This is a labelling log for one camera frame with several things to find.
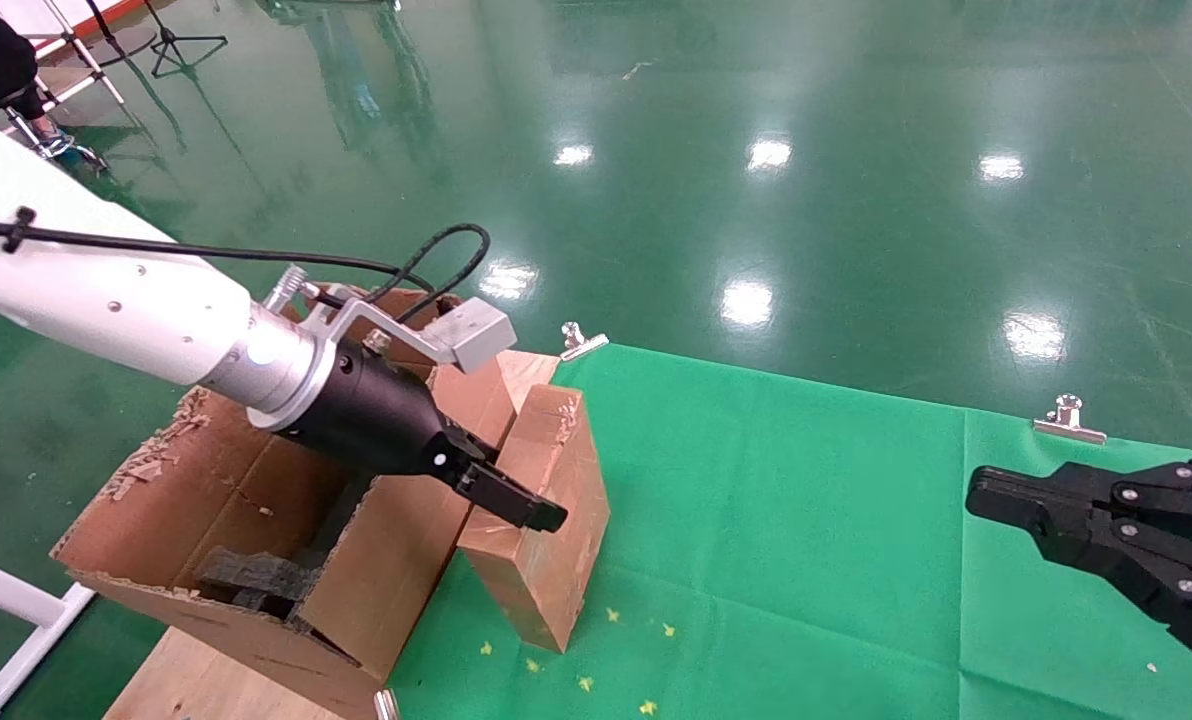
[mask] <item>wooden board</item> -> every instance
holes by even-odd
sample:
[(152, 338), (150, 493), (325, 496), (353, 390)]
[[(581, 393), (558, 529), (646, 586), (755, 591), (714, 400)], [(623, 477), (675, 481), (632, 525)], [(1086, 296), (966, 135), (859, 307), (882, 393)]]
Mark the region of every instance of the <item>wooden board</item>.
[(103, 720), (341, 720), (169, 628)]

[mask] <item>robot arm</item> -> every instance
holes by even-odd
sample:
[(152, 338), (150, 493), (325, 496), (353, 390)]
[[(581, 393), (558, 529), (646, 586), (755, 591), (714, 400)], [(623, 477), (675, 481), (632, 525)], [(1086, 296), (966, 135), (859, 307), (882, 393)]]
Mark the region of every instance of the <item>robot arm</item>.
[(204, 384), (249, 406), (257, 428), (340, 461), (433, 474), (519, 527), (564, 523), (567, 511), (501, 473), (495, 448), (446, 418), (422, 381), (344, 337), (366, 318), (437, 364), (473, 370), (515, 342), (509, 319), (485, 302), (415, 333), (336, 286), (341, 309), (318, 304), (296, 324), (284, 305), (318, 294), (297, 268), (257, 304), (195, 256), (33, 240), (73, 231), (174, 242), (0, 134), (0, 226), (23, 206), (35, 211), (30, 228), (20, 223), (27, 241), (7, 252), (0, 234), (0, 314), (17, 324), (167, 381)]

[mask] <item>screw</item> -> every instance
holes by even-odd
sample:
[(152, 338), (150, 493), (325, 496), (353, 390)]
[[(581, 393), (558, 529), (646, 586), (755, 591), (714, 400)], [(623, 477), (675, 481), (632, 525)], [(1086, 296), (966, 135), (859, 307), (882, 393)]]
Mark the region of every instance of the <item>screw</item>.
[(367, 336), (364, 336), (364, 341), (360, 345), (368, 352), (373, 352), (375, 355), (381, 355), (391, 346), (390, 334), (383, 333), (381, 329), (372, 329)]

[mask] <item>green floor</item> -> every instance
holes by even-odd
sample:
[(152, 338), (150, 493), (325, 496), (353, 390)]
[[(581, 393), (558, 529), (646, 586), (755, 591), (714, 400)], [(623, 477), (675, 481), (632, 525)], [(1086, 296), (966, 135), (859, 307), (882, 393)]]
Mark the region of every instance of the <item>green floor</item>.
[[(464, 291), (527, 350), (578, 319), (1013, 415), (1078, 392), (1192, 447), (1192, 1), (401, 2), (167, 6), (231, 42), (113, 68), (131, 117), (75, 100), (94, 188), (184, 240), (391, 261), (482, 223)], [(0, 565), (62, 591), (48, 547), (178, 395), (0, 319)], [(100, 716), (156, 634), (101, 603), (7, 716)], [(0, 662), (24, 635), (0, 615)]]

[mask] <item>sneaker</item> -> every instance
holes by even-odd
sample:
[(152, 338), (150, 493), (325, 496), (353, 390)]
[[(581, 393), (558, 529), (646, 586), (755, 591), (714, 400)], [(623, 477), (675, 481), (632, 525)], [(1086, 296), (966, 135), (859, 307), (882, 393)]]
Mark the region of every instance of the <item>sneaker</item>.
[(70, 150), (73, 145), (76, 144), (76, 138), (67, 135), (66, 132), (58, 131), (58, 135), (51, 135), (41, 138), (39, 153), (43, 159), (56, 159), (58, 155), (64, 154)]

